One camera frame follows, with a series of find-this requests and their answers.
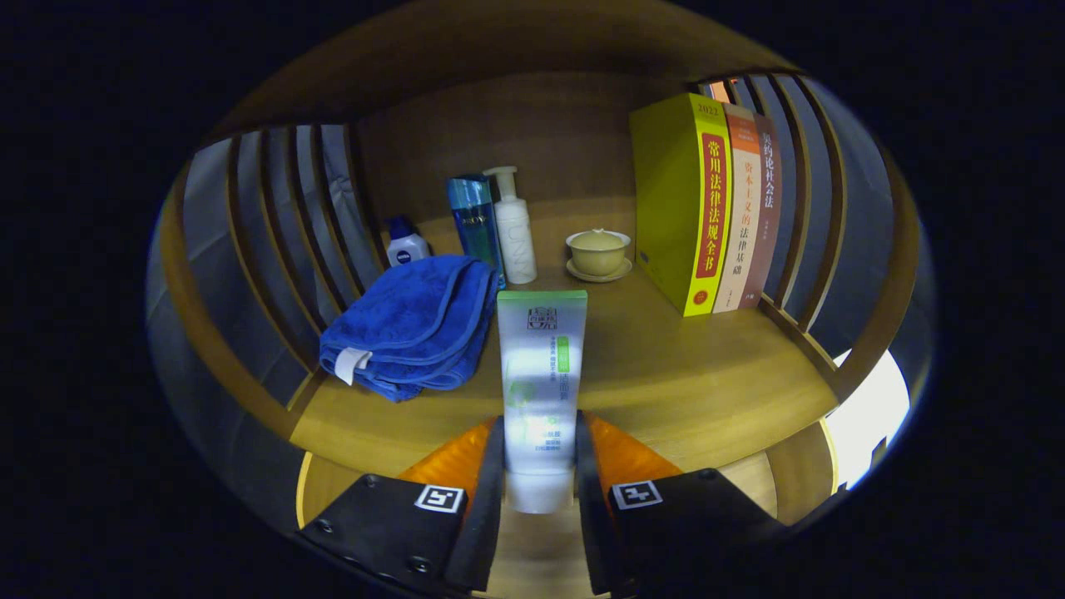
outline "red spine label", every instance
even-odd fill
[[[728,225],[725,223],[725,190],[728,189],[728,160],[721,135],[703,133],[703,171],[706,176],[703,197],[703,231],[699,243],[695,278],[717,276],[721,246]]]

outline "blue cap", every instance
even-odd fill
[[[484,175],[460,175],[447,179],[447,200],[452,210],[492,204],[492,188]]]
[[[399,239],[414,234],[414,229],[407,222],[406,216],[393,216],[389,218],[389,237]]]

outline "blue bottle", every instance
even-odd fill
[[[507,287],[503,275],[499,238],[495,233],[495,211],[489,179],[484,175],[462,175],[447,180],[447,199],[455,215],[462,252],[479,258],[499,273],[499,289]]]

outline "light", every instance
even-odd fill
[[[848,350],[833,361],[838,367],[850,353]],[[890,446],[907,411],[906,382],[895,358],[884,352],[854,393],[825,418],[836,448],[839,484],[853,488],[865,476],[872,450],[884,438]]]

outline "cup lid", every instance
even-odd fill
[[[602,252],[607,249],[621,249],[628,245],[628,239],[603,229],[592,229],[583,233],[577,233],[567,240],[570,247],[574,249],[590,249]]]

